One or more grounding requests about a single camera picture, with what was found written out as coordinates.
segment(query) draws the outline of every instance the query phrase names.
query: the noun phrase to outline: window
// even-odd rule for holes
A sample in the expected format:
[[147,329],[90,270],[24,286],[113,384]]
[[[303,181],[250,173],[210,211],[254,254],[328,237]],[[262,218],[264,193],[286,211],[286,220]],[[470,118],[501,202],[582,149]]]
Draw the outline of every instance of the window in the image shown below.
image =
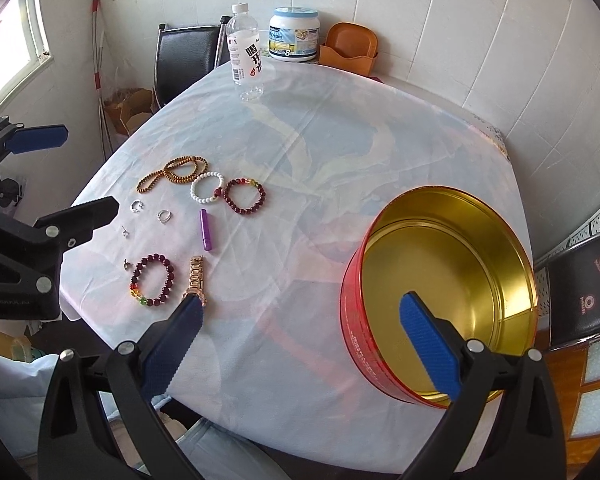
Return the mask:
[[0,104],[49,58],[40,1],[8,1],[0,12]]

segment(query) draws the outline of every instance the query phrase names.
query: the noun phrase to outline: bottle label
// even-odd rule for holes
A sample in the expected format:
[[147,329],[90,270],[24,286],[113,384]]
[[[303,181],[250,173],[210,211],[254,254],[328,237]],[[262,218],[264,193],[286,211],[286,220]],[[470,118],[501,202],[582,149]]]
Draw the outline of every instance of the bottle label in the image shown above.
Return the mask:
[[239,30],[227,36],[231,70],[235,82],[255,79],[262,71],[260,59],[260,35],[251,30]]
[[314,56],[319,33],[319,28],[269,27],[269,51],[274,56]]

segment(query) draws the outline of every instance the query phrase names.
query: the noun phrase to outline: chair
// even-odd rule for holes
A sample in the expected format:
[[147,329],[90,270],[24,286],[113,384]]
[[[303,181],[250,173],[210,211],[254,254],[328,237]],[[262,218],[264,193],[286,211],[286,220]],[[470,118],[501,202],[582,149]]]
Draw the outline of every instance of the chair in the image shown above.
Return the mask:
[[223,16],[219,25],[199,27],[168,29],[165,23],[160,24],[154,73],[155,97],[160,108],[229,61],[225,41],[229,19]]
[[536,269],[536,346],[556,350],[600,339],[600,232]]

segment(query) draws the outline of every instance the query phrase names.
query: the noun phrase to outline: gold watch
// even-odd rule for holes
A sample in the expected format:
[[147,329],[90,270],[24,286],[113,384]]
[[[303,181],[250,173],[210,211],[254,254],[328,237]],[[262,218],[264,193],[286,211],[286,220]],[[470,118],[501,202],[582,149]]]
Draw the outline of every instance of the gold watch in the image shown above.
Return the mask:
[[184,300],[188,294],[195,294],[200,298],[202,306],[206,305],[205,295],[202,293],[202,256],[194,256],[191,259],[189,271],[189,288],[182,295]]

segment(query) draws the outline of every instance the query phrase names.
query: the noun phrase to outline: white bottle cap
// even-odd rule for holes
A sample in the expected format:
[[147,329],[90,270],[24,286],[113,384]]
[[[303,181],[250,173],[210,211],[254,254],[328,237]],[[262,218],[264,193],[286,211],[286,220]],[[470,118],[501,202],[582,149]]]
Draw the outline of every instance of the white bottle cap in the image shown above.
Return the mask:
[[249,4],[235,4],[231,6],[231,10],[234,14],[238,14],[239,12],[249,12]]

